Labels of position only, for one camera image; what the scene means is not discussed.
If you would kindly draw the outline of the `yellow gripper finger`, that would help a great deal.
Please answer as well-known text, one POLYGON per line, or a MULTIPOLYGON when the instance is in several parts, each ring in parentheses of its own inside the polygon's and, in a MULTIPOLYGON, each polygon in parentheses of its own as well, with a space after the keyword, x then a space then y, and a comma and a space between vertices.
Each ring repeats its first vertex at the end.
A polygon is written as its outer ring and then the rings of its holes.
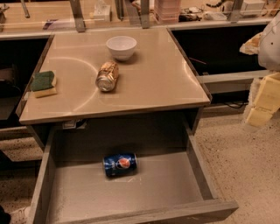
POLYGON ((247 55, 258 54, 261 36, 262 36, 262 33, 259 32, 255 36, 253 36, 251 39, 249 39, 247 42, 242 44, 240 47, 240 52, 247 54, 247 55))
POLYGON ((245 108, 245 123, 262 127, 280 109, 280 73, 255 78, 245 108))

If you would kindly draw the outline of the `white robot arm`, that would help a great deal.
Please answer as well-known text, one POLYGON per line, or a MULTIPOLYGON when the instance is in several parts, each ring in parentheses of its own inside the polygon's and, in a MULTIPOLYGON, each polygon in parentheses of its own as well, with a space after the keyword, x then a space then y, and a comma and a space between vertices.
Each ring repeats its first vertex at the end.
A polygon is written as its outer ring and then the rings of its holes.
POLYGON ((264 126, 280 109, 280 37, 279 22, 271 21, 262 32, 245 42, 240 52, 256 54, 258 63, 272 72, 254 78, 244 109, 243 122, 252 129, 264 126))

